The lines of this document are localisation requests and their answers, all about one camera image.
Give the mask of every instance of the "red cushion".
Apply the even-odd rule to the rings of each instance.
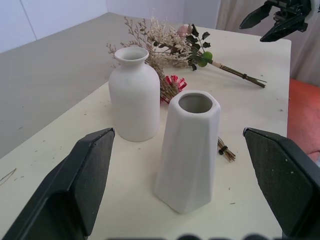
[[[287,136],[311,159],[320,156],[320,88],[290,80]]]

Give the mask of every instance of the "white wall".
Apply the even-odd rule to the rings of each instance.
[[[35,41],[19,0],[0,0],[0,53]]]
[[[185,0],[107,0],[107,5],[109,12],[130,17],[154,16],[170,23],[184,20]]]
[[[21,0],[37,39],[108,12],[106,0]]]
[[[185,24],[215,29],[217,26],[221,0],[185,0]]]

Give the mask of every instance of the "curtain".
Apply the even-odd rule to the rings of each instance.
[[[222,0],[217,29],[237,33],[263,36],[275,24],[273,14],[279,9],[272,8],[269,17],[251,29],[240,30],[243,19],[265,0]],[[299,81],[320,87],[320,13],[308,21],[305,32],[296,31],[285,37],[292,42],[290,76]]]

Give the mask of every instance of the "green leaf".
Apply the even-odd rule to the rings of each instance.
[[[202,34],[202,40],[205,40],[209,36],[210,36],[210,33],[206,31],[204,34]]]
[[[197,66],[195,64],[192,64],[191,66],[192,66],[192,71],[197,70]]]
[[[192,35],[199,37],[199,32],[197,31],[197,28],[194,24],[192,24]]]
[[[198,42],[198,39],[194,38],[194,36],[192,36],[192,35],[186,36],[186,40],[187,40],[187,42],[189,42],[191,44],[195,44],[196,42]]]
[[[203,47],[204,47],[204,48],[210,48],[210,47],[211,47],[210,42],[206,42],[206,41],[205,41],[205,42],[203,43]]]
[[[201,46],[197,43],[193,44],[192,46],[195,47],[197,50],[199,50],[201,48]]]

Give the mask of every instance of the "vase opening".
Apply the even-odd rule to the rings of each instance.
[[[205,95],[191,93],[180,98],[179,106],[188,113],[203,114],[212,108],[213,102]]]
[[[141,62],[146,60],[148,56],[148,50],[137,46],[121,48],[114,54],[119,62]]]

